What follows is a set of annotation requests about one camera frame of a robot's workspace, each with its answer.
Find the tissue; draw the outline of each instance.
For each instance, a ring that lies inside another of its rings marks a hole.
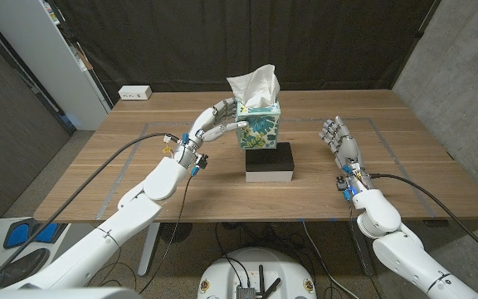
[[[243,76],[227,78],[233,95],[249,108],[267,107],[276,103],[280,83],[274,75],[275,67],[265,65]]]
[[[236,122],[248,122],[248,126],[237,129],[241,149],[275,149],[277,146],[280,83],[274,69],[273,65],[266,65],[250,74],[227,78],[237,99]]]

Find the robotic hand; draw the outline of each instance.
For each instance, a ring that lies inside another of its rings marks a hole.
[[[174,150],[174,158],[163,157],[159,165],[144,179],[133,187],[119,201],[118,208],[123,208],[129,201],[139,194],[144,194],[152,200],[169,198],[176,191],[176,186],[188,174],[188,168],[194,164],[192,176],[207,165],[207,155],[199,154],[204,141],[214,141],[228,131],[248,125],[246,121],[239,121],[228,125],[221,124],[227,118],[235,115],[237,102],[234,98],[222,100],[213,107],[207,108],[195,120],[188,133],[184,133],[182,140]]]
[[[375,189],[364,171],[364,161],[357,142],[340,117],[324,123],[319,137],[335,155],[335,163],[344,171],[337,178],[337,188],[356,209],[365,211],[357,218],[359,229],[369,238],[379,238],[402,226],[399,212]]]
[[[419,237],[401,221],[399,212],[383,193],[374,188],[364,171],[364,162],[357,142],[344,122],[324,123],[319,137],[335,155],[335,163],[344,171],[337,178],[337,188],[356,209],[364,211],[357,217],[359,230],[374,239],[373,251],[379,261],[405,278],[430,298],[468,299],[477,294],[450,274],[423,249]]]
[[[327,120],[319,137],[335,155],[335,163],[340,169],[351,164],[359,164],[360,169],[364,169],[361,150],[340,117],[335,117],[335,121]]]

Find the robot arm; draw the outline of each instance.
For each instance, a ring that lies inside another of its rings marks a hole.
[[[365,236],[374,239],[373,251],[379,261],[430,298],[475,298],[477,294],[471,288],[424,250],[422,241],[402,223],[396,208],[374,188],[364,171],[360,149],[344,122],[338,116],[335,121],[326,121],[319,137],[329,146],[335,162],[344,171],[345,176],[337,178],[339,190],[356,209],[363,210],[357,224]]]
[[[159,165],[132,188],[118,203],[119,211],[82,238],[51,265],[6,289],[35,287],[60,289],[83,287],[128,239],[148,227],[158,216],[161,205],[155,200],[169,198],[194,164],[194,176],[207,164],[207,155],[199,154],[203,141],[213,141],[224,133],[247,125],[246,122],[219,124],[235,112],[233,99],[223,100],[205,110],[195,120],[189,133],[178,141],[174,159],[164,157]]]

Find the black cable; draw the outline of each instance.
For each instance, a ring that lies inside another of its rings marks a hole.
[[[120,257],[121,257],[121,248],[119,248],[119,254],[117,255],[117,258],[115,259],[114,266],[108,271],[108,273],[106,273],[105,278],[103,278],[103,280],[99,282],[99,285],[101,285],[109,276],[109,274],[112,273],[112,271],[114,271],[115,265],[117,265],[117,263],[120,261]]]
[[[331,283],[331,286],[327,287],[324,291],[324,299],[325,299],[325,293],[328,291],[328,290],[331,290],[331,295],[329,295],[329,299],[333,299],[333,290],[337,291],[337,293],[339,294],[339,297],[340,299],[342,299],[342,294],[340,293],[339,289],[336,288],[336,287],[333,287],[333,283]]]
[[[112,160],[115,159],[115,157],[117,157],[119,154],[121,154],[124,150],[128,149],[131,145],[134,145],[138,142],[140,142],[141,140],[146,140],[147,138],[150,138],[150,137],[156,137],[156,136],[169,136],[171,137],[171,140],[173,140],[174,142],[177,142],[178,141],[178,137],[174,136],[174,135],[171,135],[169,133],[152,133],[152,134],[148,134],[148,135],[145,135],[145,136],[141,136],[135,140],[132,140],[130,141],[128,144],[126,145],[123,145],[120,149],[118,149],[114,154],[112,154],[111,157],[109,157],[84,183],[82,183],[82,185],[57,209],[57,211],[52,214],[49,219],[47,219],[46,222],[44,222],[44,224],[42,224],[30,237],[28,240],[26,240],[24,242],[24,244],[22,244],[17,250],[16,252],[14,252],[0,267],[0,274],[3,273],[3,271],[5,271],[5,269],[7,269],[8,265],[14,261],[14,259],[20,254],[22,253],[22,251],[31,243],[34,241],[34,239],[38,236],[38,234],[40,234],[44,228],[47,227],[47,225],[51,224],[55,219],[56,217],[58,217],[58,215],[60,215],[64,209],[67,208],[67,206],[73,201],[73,199],[75,199],[77,197],[77,195],[79,195],[79,193],[91,182],[92,179],[94,179],[97,174],[99,174],[110,162],[112,162]]]
[[[243,270],[245,270],[245,273],[246,273],[246,285],[248,287],[250,287],[250,278],[248,277],[248,271],[246,270],[245,266],[243,266],[243,264],[239,261],[237,261],[235,258],[233,257],[220,257],[220,258],[226,258],[226,260],[228,260],[228,262],[230,262],[230,260],[232,260],[233,262],[236,262],[239,264],[239,266],[242,267]]]
[[[132,272],[132,277],[134,277],[134,291],[137,291],[138,290],[138,282],[136,280],[136,273],[134,272],[134,270],[132,269],[132,267],[130,267],[129,265],[125,264],[124,262],[118,262],[119,265],[124,265],[126,266],[131,272]]]
[[[430,197],[432,200],[435,201],[435,203],[437,203],[440,208],[442,208],[444,211],[446,211],[446,213],[451,216],[451,218],[453,218],[453,220],[455,220],[456,223],[458,223],[458,225],[468,234],[470,235],[471,238],[473,238],[477,243],[478,243],[478,237],[472,233],[466,226],[464,226],[464,224],[462,224],[461,220],[455,216],[455,214],[450,211],[449,208],[446,207],[446,205],[444,203],[442,203],[440,200],[438,200],[434,195],[432,195],[429,191],[425,190],[423,187],[421,187],[420,185],[416,184],[416,183],[413,183],[412,181],[408,180],[408,179],[405,179],[405,178],[402,178],[400,176],[397,176],[397,175],[394,175],[394,174],[370,174],[370,178],[371,179],[376,179],[376,178],[391,178],[391,179],[398,179],[404,183],[407,183],[407,184],[410,184],[412,187],[422,191],[425,195],[427,195],[428,197]]]
[[[236,268],[232,265],[232,262],[230,262],[230,258],[227,257],[227,255],[224,253],[224,249],[222,249],[222,245],[221,245],[221,241],[219,241],[219,235],[217,234],[217,227],[218,227],[219,223],[215,223],[215,239],[217,240],[217,244],[219,245],[219,248],[221,249],[221,253],[222,255],[226,258],[226,260],[230,263],[230,266],[232,266],[233,268],[233,271],[236,273],[237,275],[237,279],[239,279],[239,285],[241,287],[242,286],[242,281],[241,281],[241,277],[239,276],[239,273],[237,273],[237,270]]]
[[[110,280],[107,281],[107,282],[101,283],[101,284],[99,285],[99,287],[104,286],[104,285],[105,285],[106,283],[108,283],[108,282],[115,282],[115,283],[117,283],[117,285],[118,285],[119,287],[122,287],[122,286],[121,286],[121,282],[119,282],[117,279],[110,279]]]
[[[300,261],[300,264],[302,265],[302,267],[305,267],[304,266],[304,263],[302,262],[302,259],[300,258],[300,256],[298,255],[298,253],[301,253],[303,255],[305,255],[307,257],[307,259],[309,260],[310,264],[311,264],[311,272],[313,274],[313,285],[316,286],[316,271],[315,271],[315,264],[313,263],[313,259],[310,257],[309,254],[305,253],[305,252],[302,252],[301,251],[301,248],[304,248],[305,247],[305,239],[304,237],[302,237],[301,235],[299,235],[298,233],[292,233],[291,235],[289,235],[288,238],[282,238],[280,236],[278,236],[278,234],[276,233],[275,229],[269,224],[269,223],[266,223],[266,226],[269,228],[269,230],[272,232],[272,235],[278,240],[280,241],[282,244],[283,244],[283,247],[284,248],[287,248],[288,250],[290,250],[291,252],[293,252],[296,257],[298,258],[298,260]],[[298,243],[295,243],[292,241],[291,237],[292,236],[298,236],[300,237],[302,243],[301,244],[298,244]],[[291,244],[294,245],[293,246],[290,246],[288,244],[285,243],[285,241],[287,242],[290,242]]]
[[[154,280],[154,278],[156,277],[156,274],[158,274],[158,271],[159,269],[162,267],[163,265],[163,261],[165,261],[165,257],[167,257],[167,252],[169,251],[169,248],[171,247],[171,244],[173,243],[173,240],[174,240],[174,235],[176,234],[176,228],[178,227],[178,224],[180,223],[180,218],[182,217],[182,211],[183,211],[183,205],[186,203],[186,194],[188,193],[188,187],[189,187],[189,182],[191,182],[191,179],[193,177],[190,176],[189,179],[188,179],[188,183],[186,184],[186,189],[185,191],[183,192],[183,200],[182,200],[182,207],[180,208],[180,214],[178,215],[178,219],[176,221],[176,225],[174,226],[174,230],[173,230],[173,235],[171,236],[171,240],[169,241],[169,244],[167,245],[167,248],[165,249],[165,253],[163,254],[163,257],[162,257],[162,260],[159,261],[159,265],[158,267],[156,268],[156,271],[154,272],[153,276],[150,278],[149,282],[147,282],[147,284],[145,285],[145,287],[143,287],[143,289],[141,289],[141,291],[139,291],[139,294],[141,295],[141,293],[143,293],[145,291],[145,289],[147,287],[149,287],[150,283]]]

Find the tissue box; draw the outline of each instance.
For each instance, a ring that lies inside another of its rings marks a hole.
[[[248,126],[237,129],[239,147],[245,150],[275,149],[280,125],[280,103],[267,107],[250,108],[237,102],[236,121],[248,121]]]

